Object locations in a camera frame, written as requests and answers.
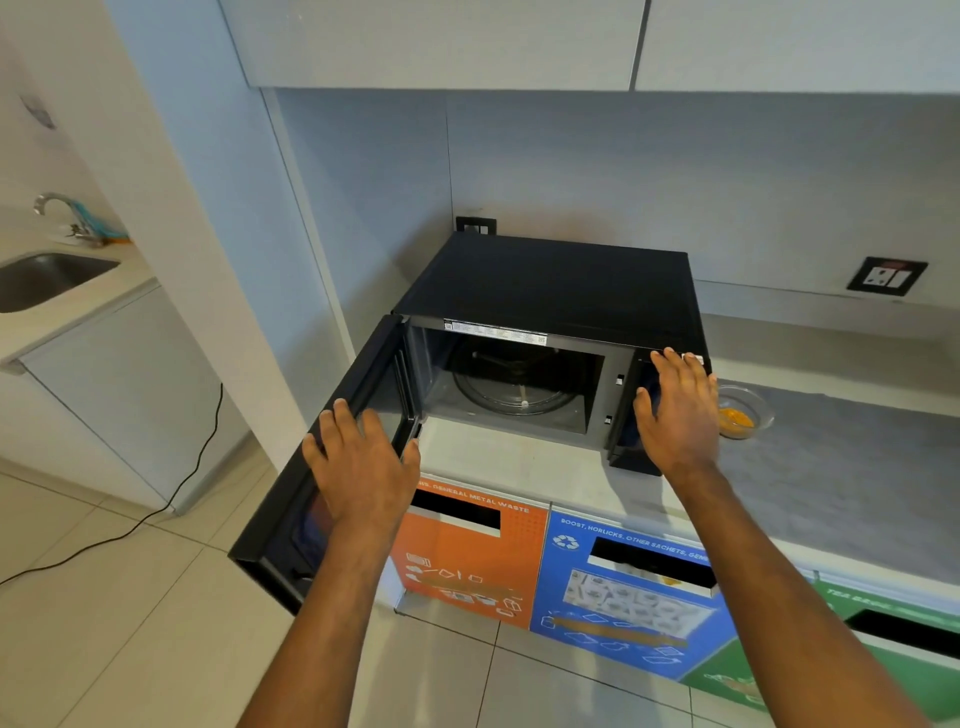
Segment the orange waste bin panel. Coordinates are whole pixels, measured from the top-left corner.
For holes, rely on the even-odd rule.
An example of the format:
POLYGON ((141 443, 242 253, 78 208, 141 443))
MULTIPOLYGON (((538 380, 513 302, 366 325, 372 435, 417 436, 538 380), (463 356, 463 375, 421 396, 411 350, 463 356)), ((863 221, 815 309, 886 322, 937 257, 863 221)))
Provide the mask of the orange waste bin panel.
POLYGON ((390 558, 406 590, 527 630, 549 508, 546 501, 421 476, 390 558))

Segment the black microwave door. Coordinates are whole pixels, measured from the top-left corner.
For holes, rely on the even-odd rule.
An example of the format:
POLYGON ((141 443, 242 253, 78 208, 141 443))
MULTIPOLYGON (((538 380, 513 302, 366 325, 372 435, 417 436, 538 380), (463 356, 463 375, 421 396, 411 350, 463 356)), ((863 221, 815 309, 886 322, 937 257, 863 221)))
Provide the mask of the black microwave door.
MULTIPOLYGON (((384 316, 333 390, 326 409, 346 400, 351 414, 375 411, 397 455, 424 418, 407 343, 407 322, 384 316)), ((269 596, 296 615, 326 554, 330 512, 298 446, 228 552, 269 596)))

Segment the chrome faucet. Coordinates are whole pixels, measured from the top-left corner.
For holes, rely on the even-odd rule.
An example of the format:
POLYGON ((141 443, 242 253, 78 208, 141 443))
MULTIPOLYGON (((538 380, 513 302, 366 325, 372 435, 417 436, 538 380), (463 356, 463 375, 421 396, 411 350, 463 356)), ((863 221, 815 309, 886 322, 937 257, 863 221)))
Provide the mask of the chrome faucet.
POLYGON ((36 196, 32 203, 32 211, 40 217, 47 216, 47 209, 52 204, 60 204, 68 211, 70 222, 66 231, 61 234, 68 244, 90 249, 100 249, 107 245, 106 237, 96 223, 92 222, 90 213, 76 200, 59 193, 48 192, 36 196))

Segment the grey counter mat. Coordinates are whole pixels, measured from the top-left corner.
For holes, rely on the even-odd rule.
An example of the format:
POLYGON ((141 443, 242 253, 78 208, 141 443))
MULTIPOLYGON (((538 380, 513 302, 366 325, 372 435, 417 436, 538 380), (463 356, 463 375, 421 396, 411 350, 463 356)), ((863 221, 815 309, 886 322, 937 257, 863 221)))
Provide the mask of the grey counter mat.
POLYGON ((754 391, 773 421, 719 463, 769 537, 960 585, 960 418, 754 391))

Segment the grey wall fixture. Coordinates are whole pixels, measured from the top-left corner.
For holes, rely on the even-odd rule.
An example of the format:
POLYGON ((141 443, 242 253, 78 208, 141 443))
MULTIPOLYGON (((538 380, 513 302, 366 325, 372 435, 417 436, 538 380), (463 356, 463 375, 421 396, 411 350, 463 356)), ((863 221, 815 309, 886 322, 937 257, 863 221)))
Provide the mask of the grey wall fixture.
POLYGON ((43 128, 56 131, 57 124, 51 113, 48 111, 45 103, 36 95, 21 93, 18 96, 21 105, 26 112, 43 128))

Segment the person's right forearm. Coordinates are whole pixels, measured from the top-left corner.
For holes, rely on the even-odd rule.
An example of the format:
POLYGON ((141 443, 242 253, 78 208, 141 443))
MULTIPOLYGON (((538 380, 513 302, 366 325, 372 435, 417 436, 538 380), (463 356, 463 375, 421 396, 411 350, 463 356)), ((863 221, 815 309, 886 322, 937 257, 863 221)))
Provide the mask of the person's right forearm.
POLYGON ((705 548, 777 728, 931 728, 707 460, 663 473, 705 548))

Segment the clear glass bowl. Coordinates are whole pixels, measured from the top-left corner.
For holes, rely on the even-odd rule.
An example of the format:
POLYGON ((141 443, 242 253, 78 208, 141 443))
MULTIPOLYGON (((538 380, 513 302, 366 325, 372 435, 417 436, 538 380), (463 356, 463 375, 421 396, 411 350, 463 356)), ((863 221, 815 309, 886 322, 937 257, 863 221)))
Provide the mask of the clear glass bowl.
POLYGON ((755 432, 750 438, 742 440, 756 437, 762 431, 768 429, 774 421, 775 415, 772 406, 760 394, 747 387, 730 383, 721 384, 718 387, 718 398, 719 409, 721 407, 737 408, 746 412, 752 418, 755 424, 755 432))

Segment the black wall socket with switch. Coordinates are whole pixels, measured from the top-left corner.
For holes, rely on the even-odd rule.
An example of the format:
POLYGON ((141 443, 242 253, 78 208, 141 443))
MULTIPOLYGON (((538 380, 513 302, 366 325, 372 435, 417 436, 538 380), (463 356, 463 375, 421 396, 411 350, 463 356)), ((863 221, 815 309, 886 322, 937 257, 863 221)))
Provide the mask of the black wall socket with switch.
POLYGON ((846 290, 906 297, 928 267, 929 263, 924 261, 868 256, 846 285, 846 290))

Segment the blue cloth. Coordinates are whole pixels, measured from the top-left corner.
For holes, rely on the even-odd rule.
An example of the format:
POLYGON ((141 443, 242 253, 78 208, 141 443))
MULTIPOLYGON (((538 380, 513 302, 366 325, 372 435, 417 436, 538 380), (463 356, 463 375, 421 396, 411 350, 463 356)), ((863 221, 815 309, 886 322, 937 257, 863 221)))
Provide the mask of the blue cloth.
POLYGON ((105 245, 133 243, 126 230, 108 223, 92 213, 81 202, 74 200, 71 209, 78 219, 78 224, 81 224, 90 235, 102 240, 105 245))

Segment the person's left forearm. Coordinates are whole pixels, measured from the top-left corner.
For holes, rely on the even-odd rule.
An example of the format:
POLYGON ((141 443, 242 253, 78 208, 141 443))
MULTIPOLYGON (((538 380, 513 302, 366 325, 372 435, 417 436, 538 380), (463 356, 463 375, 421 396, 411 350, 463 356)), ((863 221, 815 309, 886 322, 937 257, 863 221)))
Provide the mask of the person's left forearm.
POLYGON ((314 583, 236 728, 348 728, 378 583, 400 521, 335 525, 314 583))

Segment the person's left hand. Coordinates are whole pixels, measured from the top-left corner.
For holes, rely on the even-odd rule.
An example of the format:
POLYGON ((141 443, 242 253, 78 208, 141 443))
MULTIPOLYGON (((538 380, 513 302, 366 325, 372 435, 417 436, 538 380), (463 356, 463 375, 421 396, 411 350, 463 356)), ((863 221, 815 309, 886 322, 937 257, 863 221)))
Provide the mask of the person's left hand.
POLYGON ((362 433, 357 452, 339 451, 334 443, 334 402, 318 415, 318 435, 309 433, 303 440, 316 440, 324 453, 324 476, 315 482, 333 532, 390 547, 417 487, 401 487, 402 454, 394 449, 378 414, 366 409, 355 420, 362 433))

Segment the white under-sink cabinet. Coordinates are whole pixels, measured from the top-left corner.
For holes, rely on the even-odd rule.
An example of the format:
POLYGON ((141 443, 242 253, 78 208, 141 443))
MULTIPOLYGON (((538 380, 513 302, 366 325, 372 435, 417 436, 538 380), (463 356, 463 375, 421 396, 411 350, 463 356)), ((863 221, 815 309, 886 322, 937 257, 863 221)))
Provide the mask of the white under-sink cabinet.
POLYGON ((105 446, 121 478, 93 489, 184 515, 252 431, 162 286, 20 358, 105 446))

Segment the wide white upper cabinet door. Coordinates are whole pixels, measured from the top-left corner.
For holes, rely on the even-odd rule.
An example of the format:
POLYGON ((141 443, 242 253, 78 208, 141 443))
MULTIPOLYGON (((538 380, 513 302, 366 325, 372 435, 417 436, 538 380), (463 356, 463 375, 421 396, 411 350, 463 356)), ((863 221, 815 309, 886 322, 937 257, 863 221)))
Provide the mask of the wide white upper cabinet door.
POLYGON ((645 0, 221 0, 251 86, 629 91, 645 0))

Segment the person's right hand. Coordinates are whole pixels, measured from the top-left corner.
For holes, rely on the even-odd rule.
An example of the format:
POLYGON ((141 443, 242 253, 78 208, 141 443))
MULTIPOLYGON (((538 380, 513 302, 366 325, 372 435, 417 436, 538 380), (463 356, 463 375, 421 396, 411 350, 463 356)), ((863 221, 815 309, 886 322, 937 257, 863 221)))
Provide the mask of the person's right hand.
POLYGON ((691 476, 717 471, 719 454, 718 413, 704 408, 704 365, 689 353, 692 371, 692 394, 674 389, 672 348, 651 354, 659 384, 659 400, 654 405, 658 419, 657 439, 642 439, 642 446, 654 465, 671 484, 691 476))

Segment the steel sink basin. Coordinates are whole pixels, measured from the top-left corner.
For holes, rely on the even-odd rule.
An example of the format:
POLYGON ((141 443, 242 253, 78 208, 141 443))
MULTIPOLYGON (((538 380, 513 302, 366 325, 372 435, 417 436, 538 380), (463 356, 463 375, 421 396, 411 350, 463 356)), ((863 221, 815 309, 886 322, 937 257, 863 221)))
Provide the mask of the steel sink basin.
POLYGON ((0 264, 0 314, 33 309, 119 264, 116 260, 55 251, 0 264))

